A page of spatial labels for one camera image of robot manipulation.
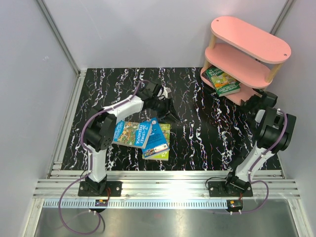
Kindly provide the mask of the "green 104-Storey Treehouse book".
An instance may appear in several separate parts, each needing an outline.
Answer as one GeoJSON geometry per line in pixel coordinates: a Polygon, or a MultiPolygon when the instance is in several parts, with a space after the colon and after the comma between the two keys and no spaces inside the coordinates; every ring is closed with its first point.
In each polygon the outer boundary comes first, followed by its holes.
{"type": "Polygon", "coordinates": [[[211,77],[212,85],[218,96],[226,96],[240,91],[239,82],[221,69],[211,66],[206,71],[211,77]]]}

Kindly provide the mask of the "blue 26-Storey Treehouse book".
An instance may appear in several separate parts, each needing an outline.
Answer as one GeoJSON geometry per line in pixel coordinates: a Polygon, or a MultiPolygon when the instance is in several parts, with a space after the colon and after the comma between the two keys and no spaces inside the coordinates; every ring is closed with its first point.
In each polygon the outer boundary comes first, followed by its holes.
{"type": "Polygon", "coordinates": [[[137,123],[120,121],[117,123],[113,143],[128,147],[143,149],[152,131],[152,124],[149,121],[137,123]]]}

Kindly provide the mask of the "pink three-tier shelf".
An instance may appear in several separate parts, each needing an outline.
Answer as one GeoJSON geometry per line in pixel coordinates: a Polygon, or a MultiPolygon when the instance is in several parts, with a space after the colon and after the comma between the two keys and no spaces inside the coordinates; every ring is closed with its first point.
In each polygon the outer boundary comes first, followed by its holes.
{"type": "Polygon", "coordinates": [[[287,42],[237,17],[217,17],[210,30],[201,71],[215,66],[239,81],[240,91],[226,96],[237,105],[266,89],[291,56],[287,42]]]}

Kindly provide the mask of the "Tale of Two Cities book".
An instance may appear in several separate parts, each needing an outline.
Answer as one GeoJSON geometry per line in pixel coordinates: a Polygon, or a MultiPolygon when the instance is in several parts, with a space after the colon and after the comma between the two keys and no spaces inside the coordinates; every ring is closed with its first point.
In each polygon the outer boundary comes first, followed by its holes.
{"type": "Polygon", "coordinates": [[[202,73],[202,76],[207,79],[210,83],[212,83],[211,77],[207,74],[207,71],[204,71],[202,73]]]}

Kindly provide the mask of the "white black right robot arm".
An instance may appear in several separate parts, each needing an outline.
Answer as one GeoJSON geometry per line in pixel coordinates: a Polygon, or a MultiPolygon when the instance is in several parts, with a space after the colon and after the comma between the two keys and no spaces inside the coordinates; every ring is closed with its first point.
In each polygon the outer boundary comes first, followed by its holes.
{"type": "Polygon", "coordinates": [[[241,108],[258,124],[255,145],[245,160],[226,177],[224,192],[239,196],[251,190],[252,178],[263,164],[277,152],[287,149],[291,142],[297,117],[276,109],[277,96],[255,89],[255,94],[241,103],[241,108]]]}

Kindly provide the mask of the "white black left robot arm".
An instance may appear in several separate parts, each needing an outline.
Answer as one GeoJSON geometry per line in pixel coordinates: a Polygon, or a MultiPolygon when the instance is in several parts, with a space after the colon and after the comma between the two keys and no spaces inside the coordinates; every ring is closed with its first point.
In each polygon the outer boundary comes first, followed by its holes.
{"type": "Polygon", "coordinates": [[[88,153],[84,183],[95,196],[101,196],[106,191],[104,165],[107,149],[114,141],[116,125],[126,117],[146,109],[155,111],[159,119],[167,122],[180,120],[173,105],[171,89],[148,80],[139,82],[134,93],[127,98],[91,111],[82,129],[80,143],[88,153]]]}

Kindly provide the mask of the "lime green book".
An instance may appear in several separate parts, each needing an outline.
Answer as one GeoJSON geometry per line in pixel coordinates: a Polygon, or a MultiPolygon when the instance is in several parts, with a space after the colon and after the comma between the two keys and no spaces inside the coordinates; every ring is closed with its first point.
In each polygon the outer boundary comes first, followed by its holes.
{"type": "MultiPolygon", "coordinates": [[[[166,142],[167,145],[170,145],[170,130],[171,130],[171,124],[168,123],[160,123],[160,128],[162,131],[162,134],[164,136],[164,139],[162,140],[162,142],[166,142]]],[[[168,161],[169,159],[169,150],[168,151],[163,151],[157,155],[154,155],[150,158],[148,158],[150,160],[162,160],[162,161],[168,161]]]]}

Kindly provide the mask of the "blue back-cover book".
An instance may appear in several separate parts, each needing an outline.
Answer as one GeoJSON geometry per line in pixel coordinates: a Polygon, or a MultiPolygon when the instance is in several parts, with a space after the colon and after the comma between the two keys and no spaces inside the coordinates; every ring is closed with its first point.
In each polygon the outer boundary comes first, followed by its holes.
{"type": "Polygon", "coordinates": [[[142,158],[149,160],[148,158],[157,155],[163,151],[170,150],[166,142],[162,142],[164,136],[162,134],[160,123],[157,118],[151,119],[152,131],[147,141],[145,149],[142,149],[142,158]]]}

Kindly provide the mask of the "black marble pattern mat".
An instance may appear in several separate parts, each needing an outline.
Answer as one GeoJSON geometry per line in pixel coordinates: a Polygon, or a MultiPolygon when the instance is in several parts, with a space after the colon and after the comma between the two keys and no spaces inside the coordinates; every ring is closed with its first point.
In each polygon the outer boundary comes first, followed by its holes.
{"type": "Polygon", "coordinates": [[[143,79],[172,90],[180,122],[170,128],[168,160],[144,160],[140,149],[113,145],[106,154],[106,170],[227,170],[252,150],[254,127],[249,115],[203,83],[200,68],[91,68],[83,82],[63,170],[87,168],[87,152],[79,137],[91,109],[125,99],[143,79]]]}

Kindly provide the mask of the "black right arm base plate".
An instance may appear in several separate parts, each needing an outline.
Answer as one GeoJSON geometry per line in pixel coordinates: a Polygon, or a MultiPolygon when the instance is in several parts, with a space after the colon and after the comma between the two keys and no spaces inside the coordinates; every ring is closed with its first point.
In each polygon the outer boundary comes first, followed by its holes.
{"type": "Polygon", "coordinates": [[[224,181],[208,181],[206,186],[210,197],[253,197],[253,191],[250,187],[242,189],[224,181]]]}

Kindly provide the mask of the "right corner aluminium post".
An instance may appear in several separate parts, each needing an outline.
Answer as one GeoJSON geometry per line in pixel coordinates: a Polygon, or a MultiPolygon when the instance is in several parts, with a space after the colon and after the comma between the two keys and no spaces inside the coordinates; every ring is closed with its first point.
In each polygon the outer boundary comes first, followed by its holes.
{"type": "Polygon", "coordinates": [[[286,17],[290,13],[292,7],[294,6],[296,0],[286,0],[285,4],[283,5],[278,17],[276,18],[271,30],[270,34],[276,35],[280,30],[282,24],[284,23],[286,17]]]}

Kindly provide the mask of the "corner aluminium post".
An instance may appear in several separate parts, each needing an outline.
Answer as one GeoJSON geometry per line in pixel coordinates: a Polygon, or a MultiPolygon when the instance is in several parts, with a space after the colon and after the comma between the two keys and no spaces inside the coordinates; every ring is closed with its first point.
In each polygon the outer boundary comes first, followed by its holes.
{"type": "Polygon", "coordinates": [[[69,48],[67,47],[66,42],[64,41],[60,30],[58,29],[55,20],[53,19],[52,14],[50,13],[46,3],[44,0],[35,0],[35,3],[39,7],[43,17],[45,18],[49,28],[51,29],[57,43],[59,44],[61,50],[64,53],[68,63],[70,64],[72,70],[74,71],[75,75],[78,77],[80,75],[81,69],[78,67],[77,63],[75,62],[69,48]]]}
{"type": "Polygon", "coordinates": [[[280,30],[282,24],[284,23],[286,17],[290,13],[292,7],[294,6],[296,0],[286,0],[285,4],[283,5],[278,17],[276,18],[271,30],[270,34],[276,35],[280,30]]]}

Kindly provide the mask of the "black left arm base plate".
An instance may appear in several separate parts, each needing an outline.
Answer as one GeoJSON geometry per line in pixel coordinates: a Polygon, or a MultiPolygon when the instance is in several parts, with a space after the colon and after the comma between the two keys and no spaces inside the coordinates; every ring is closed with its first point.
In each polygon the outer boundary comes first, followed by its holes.
{"type": "Polygon", "coordinates": [[[83,181],[79,185],[79,197],[120,197],[122,191],[122,182],[120,181],[105,181],[97,184],[92,184],[83,181]]]}

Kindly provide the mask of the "aluminium rail frame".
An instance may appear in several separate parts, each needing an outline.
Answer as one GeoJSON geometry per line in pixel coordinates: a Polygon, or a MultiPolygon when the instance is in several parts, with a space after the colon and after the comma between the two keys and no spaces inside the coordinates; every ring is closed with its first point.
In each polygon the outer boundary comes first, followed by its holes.
{"type": "MultiPolygon", "coordinates": [[[[36,198],[74,198],[78,193],[79,183],[77,179],[86,172],[86,169],[63,170],[61,166],[87,70],[81,72],[75,86],[72,105],[69,108],[69,119],[54,154],[54,163],[47,178],[38,181],[34,193],[36,198]]],[[[251,117],[250,122],[255,131],[257,126],[252,123],[251,117]]],[[[208,195],[205,181],[223,178],[230,169],[192,171],[106,170],[106,173],[109,181],[122,182],[121,196],[123,198],[201,198],[208,195]]]]}

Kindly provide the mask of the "left corner aluminium post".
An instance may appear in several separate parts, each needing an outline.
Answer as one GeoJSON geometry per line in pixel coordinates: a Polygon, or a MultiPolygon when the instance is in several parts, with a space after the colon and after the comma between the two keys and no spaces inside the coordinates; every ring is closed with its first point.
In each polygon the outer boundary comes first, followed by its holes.
{"type": "Polygon", "coordinates": [[[55,20],[53,19],[52,14],[50,13],[46,3],[44,0],[35,0],[35,3],[39,7],[43,17],[45,18],[49,28],[51,29],[57,43],[59,44],[61,50],[64,53],[68,63],[70,64],[72,70],[74,71],[75,75],[78,77],[80,75],[81,69],[78,67],[77,63],[75,62],[69,48],[67,47],[66,42],[64,41],[60,30],[58,29],[55,20]]]}

